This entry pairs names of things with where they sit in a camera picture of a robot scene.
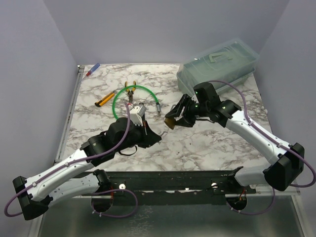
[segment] white marble surface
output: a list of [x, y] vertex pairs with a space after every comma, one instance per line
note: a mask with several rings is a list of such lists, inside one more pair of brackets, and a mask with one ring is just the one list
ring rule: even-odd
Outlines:
[[[182, 96], [176, 79], [178, 67], [172, 64], [101, 65], [80, 86], [63, 157], [71, 155], [89, 137], [107, 130], [115, 121], [112, 114], [113, 99], [101, 108], [94, 103], [112, 90], [121, 90], [126, 80], [129, 85], [135, 80], [137, 84], [152, 90], [160, 100], [162, 117], [155, 121], [157, 112], [153, 98], [146, 91], [135, 90], [134, 101], [145, 103], [149, 126], [162, 136], [162, 141], [147, 149], [139, 148], [131, 157], [117, 154], [98, 168], [110, 171], [225, 170], [241, 165], [250, 167], [264, 164], [266, 160], [250, 144], [218, 124], [197, 121], [193, 128], [176, 127], [170, 130], [163, 123], [163, 116]], [[251, 76], [239, 89], [246, 96], [249, 115], [270, 130], [254, 77]], [[241, 97], [234, 90], [222, 95], [221, 99], [231, 99], [242, 106]], [[126, 116], [124, 101], [128, 101], [126, 93], [120, 96], [117, 103], [119, 117]]]

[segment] green cable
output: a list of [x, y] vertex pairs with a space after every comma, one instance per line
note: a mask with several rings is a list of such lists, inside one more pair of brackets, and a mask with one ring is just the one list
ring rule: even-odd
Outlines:
[[115, 117], [116, 119], [118, 119], [118, 116], [117, 116], [117, 114], [115, 113], [115, 103], [116, 103], [116, 101], [117, 101], [119, 95], [120, 95], [123, 91], [125, 91], [125, 90], [127, 90], [127, 89], [129, 89], [129, 88], [132, 88], [132, 87], [138, 87], [138, 88], [141, 88], [141, 89], [143, 89], [143, 90], [148, 91], [148, 92], [153, 96], [153, 98], [155, 99], [155, 102], [156, 102], [156, 104], [157, 104], [157, 111], [158, 111], [158, 113], [161, 112], [160, 104], [159, 104], [158, 98], [155, 96], [155, 94], [154, 94], [151, 90], [149, 90], [149, 89], [147, 89], [146, 87], [141, 86], [141, 85], [129, 85], [129, 86], [123, 88], [122, 90], [120, 90], [119, 93], [114, 97], [113, 104], [112, 104], [112, 111], [113, 111], [113, 115], [114, 115], [114, 117]]

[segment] pliers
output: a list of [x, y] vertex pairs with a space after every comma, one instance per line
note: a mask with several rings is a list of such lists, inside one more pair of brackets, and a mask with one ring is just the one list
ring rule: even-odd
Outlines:
[[126, 89], [127, 95], [128, 95], [128, 99], [129, 99], [129, 102], [131, 104], [133, 104], [133, 94], [134, 94], [135, 89], [136, 89], [136, 87], [133, 87], [131, 90], [130, 89]]

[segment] plastic container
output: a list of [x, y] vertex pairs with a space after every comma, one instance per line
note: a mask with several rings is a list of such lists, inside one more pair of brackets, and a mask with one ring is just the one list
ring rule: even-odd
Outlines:
[[[209, 80], [223, 80], [234, 85], [244, 83], [254, 72], [259, 55], [240, 39], [212, 47], [180, 65], [178, 87], [184, 94], [194, 96], [193, 87]], [[229, 86], [214, 82], [218, 94]]]

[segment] gray backdrop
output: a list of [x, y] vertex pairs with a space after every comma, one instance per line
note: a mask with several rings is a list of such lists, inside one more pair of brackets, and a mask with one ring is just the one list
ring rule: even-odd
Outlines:
[[235, 37], [259, 52], [288, 0], [44, 0], [78, 64], [179, 63]]
[[[12, 180], [52, 166], [77, 66], [41, 0], [0, 7], [0, 236], [26, 237], [30, 222], [7, 218]], [[10, 208], [19, 212], [17, 201]]]
[[[316, 2], [291, 0], [260, 53], [255, 73], [273, 132], [305, 147], [316, 168]], [[312, 180], [305, 166], [300, 184]], [[301, 189], [316, 233], [316, 186]]]

